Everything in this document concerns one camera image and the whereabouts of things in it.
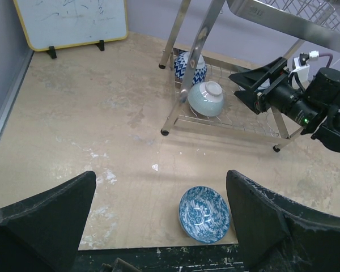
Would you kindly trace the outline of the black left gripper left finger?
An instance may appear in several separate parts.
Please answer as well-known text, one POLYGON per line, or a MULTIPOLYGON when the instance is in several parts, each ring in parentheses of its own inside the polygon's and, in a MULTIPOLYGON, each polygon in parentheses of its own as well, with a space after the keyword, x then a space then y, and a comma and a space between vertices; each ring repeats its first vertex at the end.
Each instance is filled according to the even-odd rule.
POLYGON ((0 271, 70 271, 96 189, 86 171, 0 208, 0 271))

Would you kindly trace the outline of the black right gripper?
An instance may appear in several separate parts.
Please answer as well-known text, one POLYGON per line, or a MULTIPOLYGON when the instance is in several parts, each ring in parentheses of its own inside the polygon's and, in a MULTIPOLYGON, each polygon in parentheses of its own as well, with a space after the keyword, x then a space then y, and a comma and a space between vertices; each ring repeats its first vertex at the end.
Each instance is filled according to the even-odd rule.
POLYGON ((263 67, 231 74, 229 79, 239 86, 235 96, 255 114, 265 112, 267 106, 271 106, 300 126, 318 126, 317 79, 302 92, 289 84, 291 73, 285 67, 286 59, 278 57, 263 67))

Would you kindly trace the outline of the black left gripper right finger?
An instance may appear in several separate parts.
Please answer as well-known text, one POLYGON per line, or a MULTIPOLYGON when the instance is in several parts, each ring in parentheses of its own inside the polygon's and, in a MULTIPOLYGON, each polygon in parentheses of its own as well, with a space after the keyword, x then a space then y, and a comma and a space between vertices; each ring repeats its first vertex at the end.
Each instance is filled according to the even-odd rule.
POLYGON ((301 205, 236 170, 226 191, 249 271, 340 271, 340 217, 301 205))

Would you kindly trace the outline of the light green celadon bowl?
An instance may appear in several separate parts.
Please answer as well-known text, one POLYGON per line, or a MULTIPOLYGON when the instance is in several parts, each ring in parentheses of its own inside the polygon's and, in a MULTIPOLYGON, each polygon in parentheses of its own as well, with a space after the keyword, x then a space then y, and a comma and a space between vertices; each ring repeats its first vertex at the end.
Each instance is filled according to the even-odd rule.
POLYGON ((197 113, 216 117, 224 106, 223 89, 215 81, 195 84, 189 91, 188 102, 197 113))

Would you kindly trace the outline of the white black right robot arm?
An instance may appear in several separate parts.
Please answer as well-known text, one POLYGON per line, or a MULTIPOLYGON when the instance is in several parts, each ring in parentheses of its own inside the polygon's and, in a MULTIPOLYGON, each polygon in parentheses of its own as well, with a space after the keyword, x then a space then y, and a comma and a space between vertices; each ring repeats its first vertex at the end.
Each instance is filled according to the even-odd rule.
POLYGON ((340 153, 340 71, 320 68, 307 88, 287 68, 283 57, 254 70, 234 73, 229 79, 241 90, 235 92, 252 112, 274 107, 326 148, 340 153))

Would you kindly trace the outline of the stainless steel dish rack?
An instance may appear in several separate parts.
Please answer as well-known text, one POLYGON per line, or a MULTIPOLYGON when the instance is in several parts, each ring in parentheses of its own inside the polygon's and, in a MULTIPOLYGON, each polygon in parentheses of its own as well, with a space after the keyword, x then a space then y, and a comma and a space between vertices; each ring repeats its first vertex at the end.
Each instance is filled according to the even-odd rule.
MULTIPOLYGON (((224 5, 240 18, 297 38, 297 42, 282 56, 287 61, 304 41, 340 52, 340 1, 212 1, 195 36, 189 60, 182 67, 185 75, 181 80, 180 93, 161 129, 162 135, 168 135, 179 119, 193 78, 197 75, 203 46, 224 5)), ((250 70, 230 63, 224 63, 224 67, 230 70, 230 75, 250 70)), ((280 151, 302 135, 301 127, 276 108, 268 110, 273 111, 281 136, 273 149, 280 151)))

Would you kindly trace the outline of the blue patterned bowl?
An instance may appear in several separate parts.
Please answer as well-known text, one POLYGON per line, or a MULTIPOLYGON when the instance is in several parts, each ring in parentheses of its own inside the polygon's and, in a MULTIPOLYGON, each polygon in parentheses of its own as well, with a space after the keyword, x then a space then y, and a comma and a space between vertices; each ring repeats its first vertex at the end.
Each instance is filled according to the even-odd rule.
POLYGON ((194 186, 183 194, 178 218, 185 233, 204 244, 220 241, 231 225, 230 210, 224 198, 206 186, 194 186))

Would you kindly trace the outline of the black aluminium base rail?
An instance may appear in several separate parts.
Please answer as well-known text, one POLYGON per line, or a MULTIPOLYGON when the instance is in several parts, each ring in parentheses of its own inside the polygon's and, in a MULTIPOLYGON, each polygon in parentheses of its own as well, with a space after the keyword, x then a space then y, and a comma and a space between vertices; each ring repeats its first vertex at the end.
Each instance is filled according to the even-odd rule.
POLYGON ((247 271, 237 244, 80 250, 72 271, 100 271, 121 259, 140 271, 247 271))

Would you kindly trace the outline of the small whiteboard yellow frame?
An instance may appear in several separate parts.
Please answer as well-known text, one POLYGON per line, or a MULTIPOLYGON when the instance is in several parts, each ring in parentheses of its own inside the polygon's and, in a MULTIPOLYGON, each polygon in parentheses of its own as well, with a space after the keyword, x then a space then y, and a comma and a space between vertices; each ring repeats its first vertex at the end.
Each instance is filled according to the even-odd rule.
POLYGON ((28 46, 36 52, 127 38, 124 0, 14 1, 28 46))

